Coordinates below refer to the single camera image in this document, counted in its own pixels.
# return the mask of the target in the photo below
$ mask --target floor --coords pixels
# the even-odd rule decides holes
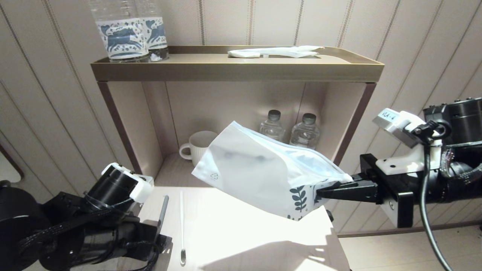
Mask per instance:
[[[482,270],[479,226],[436,230],[435,239],[454,271]],[[340,238],[353,271],[443,271],[424,232]]]

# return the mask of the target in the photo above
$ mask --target wall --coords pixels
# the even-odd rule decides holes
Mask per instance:
[[[348,173],[358,170],[359,154],[407,151],[371,123],[381,109],[418,114],[482,96],[480,0],[160,2],[171,45],[337,46],[385,63],[341,163]],[[129,167],[89,67],[106,53],[86,1],[0,0],[0,15],[0,144],[26,174],[17,185],[43,202],[59,191],[82,194],[111,161]],[[477,220],[481,204],[433,204],[429,217],[436,224]],[[372,204],[327,206],[338,232],[393,227]]]

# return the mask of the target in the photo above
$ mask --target mug handle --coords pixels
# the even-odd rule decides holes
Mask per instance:
[[[185,144],[181,145],[181,147],[179,148],[179,155],[186,160],[192,160],[192,156],[190,154],[183,154],[182,153],[182,151],[186,148],[189,148],[189,143],[185,143]]]

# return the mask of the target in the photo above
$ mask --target bottle cap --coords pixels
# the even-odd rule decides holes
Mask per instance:
[[[281,118],[281,112],[279,112],[278,110],[273,109],[268,112],[268,119],[270,121],[273,121],[273,122],[279,121],[280,118]]]
[[[316,116],[315,116],[315,114],[311,114],[311,113],[303,114],[302,122],[303,122],[304,124],[312,125],[312,124],[315,123],[315,121],[316,121]]]

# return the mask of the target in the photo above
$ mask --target bottle label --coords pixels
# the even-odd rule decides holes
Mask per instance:
[[[146,55],[143,23],[139,18],[97,22],[104,47],[111,59]]]
[[[164,22],[162,17],[142,18],[144,23],[144,40],[148,50],[167,47]]]

